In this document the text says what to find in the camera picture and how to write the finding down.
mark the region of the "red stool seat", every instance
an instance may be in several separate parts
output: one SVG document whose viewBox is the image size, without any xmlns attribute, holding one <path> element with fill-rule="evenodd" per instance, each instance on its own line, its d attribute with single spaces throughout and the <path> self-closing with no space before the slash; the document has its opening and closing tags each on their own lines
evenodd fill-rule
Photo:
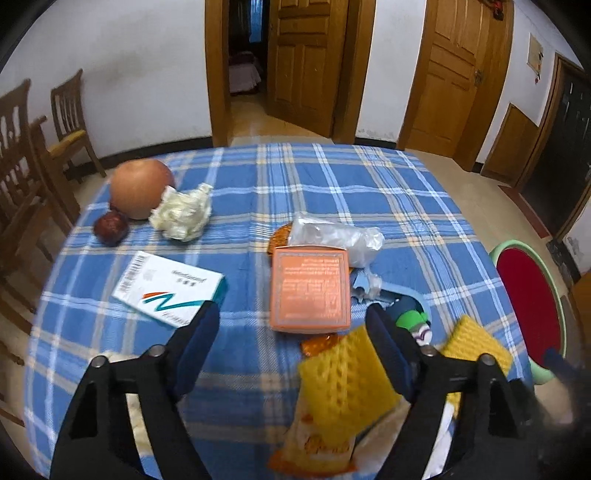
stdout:
<svg viewBox="0 0 591 480">
<path fill-rule="evenodd" d="M 543 365 L 548 348 L 560 352 L 560 320 L 552 289 L 536 261 L 518 248 L 503 250 L 496 269 L 515 310 L 527 353 Z"/>
</svg>

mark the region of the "door handle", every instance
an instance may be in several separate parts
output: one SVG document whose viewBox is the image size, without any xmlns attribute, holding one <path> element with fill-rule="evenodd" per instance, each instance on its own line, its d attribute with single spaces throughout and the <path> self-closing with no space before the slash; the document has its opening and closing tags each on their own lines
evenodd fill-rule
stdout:
<svg viewBox="0 0 591 480">
<path fill-rule="evenodd" d="M 479 87 L 482 83 L 482 80 L 484 80 L 484 72 L 482 70 L 477 70 L 474 74 L 474 85 Z"/>
</svg>

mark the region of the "blue plaid tablecloth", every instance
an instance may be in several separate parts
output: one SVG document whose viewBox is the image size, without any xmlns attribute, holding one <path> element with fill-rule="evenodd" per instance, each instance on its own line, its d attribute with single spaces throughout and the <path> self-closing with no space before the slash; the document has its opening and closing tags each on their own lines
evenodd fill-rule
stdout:
<svg viewBox="0 0 591 480">
<path fill-rule="evenodd" d="M 521 331 L 492 261 L 415 157 L 372 147 L 268 144 L 161 160 L 179 190 L 213 185 L 209 226 L 198 240 L 181 244 L 138 223 L 120 246 L 104 247 L 92 225 L 108 209 L 108 184 L 81 214 L 45 286 L 30 340 L 25 421 L 42 474 L 49 474 L 60 425 L 90 359 L 106 351 L 139 355 L 173 333 L 111 297 L 133 254 L 144 250 L 228 279 L 219 334 L 179 411 L 214 479 L 276 478 L 266 464 L 293 420 L 301 354 L 296 337 L 268 326 L 266 250 L 273 232 L 298 211 L 378 226 L 385 243 L 371 270 L 425 295 L 433 343 L 444 344 L 468 314 L 512 353 L 509 377 L 531 383 Z M 354 326 L 366 308 L 352 304 Z M 142 461 L 147 473 L 159 476 L 153 457 Z"/>
</svg>

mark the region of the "red date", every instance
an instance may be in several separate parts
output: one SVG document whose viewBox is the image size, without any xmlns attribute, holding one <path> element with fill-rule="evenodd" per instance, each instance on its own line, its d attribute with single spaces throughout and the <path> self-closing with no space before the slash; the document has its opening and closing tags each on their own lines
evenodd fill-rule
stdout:
<svg viewBox="0 0 591 480">
<path fill-rule="evenodd" d="M 93 231 L 100 243 L 115 247 L 129 233 L 129 223 L 123 214 L 112 210 L 95 222 Z"/>
</svg>

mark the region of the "green object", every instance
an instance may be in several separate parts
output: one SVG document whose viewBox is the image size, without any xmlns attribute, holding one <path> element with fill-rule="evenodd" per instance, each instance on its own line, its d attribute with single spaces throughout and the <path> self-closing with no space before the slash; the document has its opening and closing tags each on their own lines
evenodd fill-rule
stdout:
<svg viewBox="0 0 591 480">
<path fill-rule="evenodd" d="M 556 285 L 554 280 L 552 279 L 552 275 L 548 271 L 546 264 L 540 258 L 540 256 L 527 244 L 520 242 L 519 240 L 507 240 L 506 242 L 497 245 L 495 249 L 490 253 L 492 262 L 496 264 L 499 261 L 499 257 L 503 250 L 508 248 L 518 248 L 522 252 L 526 253 L 535 263 L 538 265 L 546 281 L 548 282 L 548 286 L 552 291 L 552 295 L 554 296 L 554 302 L 556 304 L 556 313 L 558 314 L 558 322 L 560 324 L 560 355 L 564 358 L 566 356 L 566 324 L 564 322 L 564 311 L 562 309 L 562 303 L 560 302 L 560 296 L 558 294 L 558 290 L 556 290 Z M 534 362 L 531 357 L 530 359 L 530 368 L 531 368 L 531 376 L 534 379 L 534 383 L 536 385 L 543 385 L 546 382 L 549 382 L 554 378 L 554 374 L 548 370 L 547 368 L 541 367 L 536 362 Z"/>
<path fill-rule="evenodd" d="M 410 332 L 414 326 L 418 325 L 419 323 L 427 323 L 427 320 L 427 314 L 424 312 L 419 313 L 416 310 L 409 310 L 398 317 L 398 320 L 396 320 L 396 326 L 405 328 Z"/>
</svg>

